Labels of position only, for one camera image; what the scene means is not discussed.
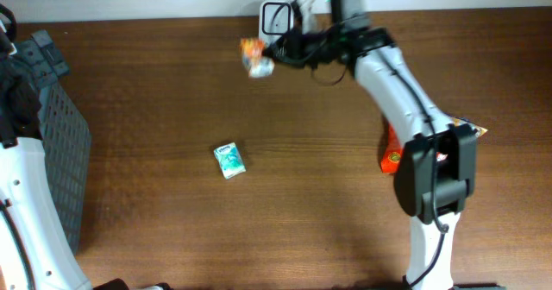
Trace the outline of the cream snack bag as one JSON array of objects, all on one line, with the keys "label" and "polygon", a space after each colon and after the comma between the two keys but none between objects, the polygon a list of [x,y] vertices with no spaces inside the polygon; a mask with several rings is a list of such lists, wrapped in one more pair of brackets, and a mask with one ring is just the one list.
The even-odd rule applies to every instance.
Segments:
[{"label": "cream snack bag", "polygon": [[473,123],[473,122],[471,122],[470,120],[468,120],[466,118],[454,117],[454,116],[450,116],[449,118],[451,119],[451,121],[453,122],[453,124],[455,126],[462,126],[464,124],[468,125],[470,127],[471,131],[474,133],[476,138],[480,138],[488,132],[488,129],[486,129],[482,126],[479,126],[478,124]]}]

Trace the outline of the orange tissue pack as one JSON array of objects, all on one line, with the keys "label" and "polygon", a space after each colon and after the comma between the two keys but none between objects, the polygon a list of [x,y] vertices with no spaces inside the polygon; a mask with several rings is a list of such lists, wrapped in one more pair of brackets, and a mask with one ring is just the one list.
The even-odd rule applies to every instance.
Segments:
[{"label": "orange tissue pack", "polygon": [[273,73],[273,60],[262,54],[266,47],[260,38],[241,38],[241,59],[249,78],[261,79]]}]

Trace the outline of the red snack bag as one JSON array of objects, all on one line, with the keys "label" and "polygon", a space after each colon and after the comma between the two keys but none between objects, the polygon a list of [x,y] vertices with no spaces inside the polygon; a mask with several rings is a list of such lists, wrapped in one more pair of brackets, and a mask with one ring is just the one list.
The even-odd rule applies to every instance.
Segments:
[{"label": "red snack bag", "polygon": [[401,161],[403,148],[393,127],[389,123],[384,127],[384,134],[381,137],[380,147],[379,166],[381,172],[385,174],[395,174]]}]

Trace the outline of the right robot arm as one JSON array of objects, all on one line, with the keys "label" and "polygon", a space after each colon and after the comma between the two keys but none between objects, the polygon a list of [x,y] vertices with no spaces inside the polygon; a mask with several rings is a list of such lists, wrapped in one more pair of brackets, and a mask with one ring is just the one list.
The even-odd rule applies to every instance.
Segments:
[{"label": "right robot arm", "polygon": [[372,25],[363,0],[329,4],[329,28],[306,35],[287,31],[262,53],[298,68],[337,61],[372,97],[402,150],[393,187],[411,227],[403,285],[452,289],[455,228],[475,189],[475,131],[454,124],[430,99],[388,30]]}]

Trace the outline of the green tissue pack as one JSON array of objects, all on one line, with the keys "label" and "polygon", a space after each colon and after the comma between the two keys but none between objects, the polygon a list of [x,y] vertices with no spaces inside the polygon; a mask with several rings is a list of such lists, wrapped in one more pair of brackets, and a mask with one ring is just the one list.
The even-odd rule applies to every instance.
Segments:
[{"label": "green tissue pack", "polygon": [[214,156],[226,180],[247,171],[240,152],[234,142],[215,148]]}]

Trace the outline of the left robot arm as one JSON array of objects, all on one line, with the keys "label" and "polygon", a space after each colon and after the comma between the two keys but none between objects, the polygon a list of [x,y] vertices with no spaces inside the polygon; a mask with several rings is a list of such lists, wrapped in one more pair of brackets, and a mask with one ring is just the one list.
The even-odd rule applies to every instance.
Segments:
[{"label": "left robot arm", "polygon": [[90,289],[74,253],[91,148],[60,86],[68,65],[49,34],[17,42],[1,8],[1,273],[8,289]]}]

